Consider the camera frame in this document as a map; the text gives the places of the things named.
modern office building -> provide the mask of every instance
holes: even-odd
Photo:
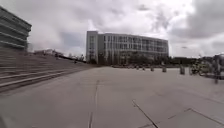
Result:
[[[26,50],[31,25],[0,6],[0,46]]]
[[[168,57],[168,41],[158,38],[87,31],[86,60],[110,64],[128,63],[133,54],[147,57],[150,60]]]

gray paving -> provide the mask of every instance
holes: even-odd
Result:
[[[7,128],[224,128],[224,82],[95,68],[1,94]]]

bollard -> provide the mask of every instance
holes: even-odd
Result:
[[[180,74],[185,75],[185,68],[183,66],[180,67]]]
[[[162,72],[166,72],[166,67],[162,67]]]
[[[154,68],[153,67],[151,67],[151,71],[154,72]]]

cloud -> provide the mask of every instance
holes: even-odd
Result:
[[[195,13],[187,17],[186,28],[174,28],[172,34],[187,38],[207,38],[224,31],[224,1],[195,0]]]
[[[180,42],[185,42],[186,46],[191,45],[190,34],[193,33],[189,30],[194,27],[188,27],[191,26],[188,24],[193,24],[193,19],[198,14],[188,15],[191,10],[190,2],[191,0],[0,0],[2,6],[33,25],[29,42],[34,45],[34,49],[52,48],[66,54],[85,53],[87,30],[165,38],[169,39],[173,50]]]
[[[168,31],[173,45],[190,46],[202,55],[213,56],[223,52],[224,48],[224,5],[223,0],[194,0],[193,11],[177,16],[171,21]],[[181,50],[175,54],[191,55]]]

person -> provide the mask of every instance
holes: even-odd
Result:
[[[56,60],[58,60],[58,53],[55,53],[55,58]]]

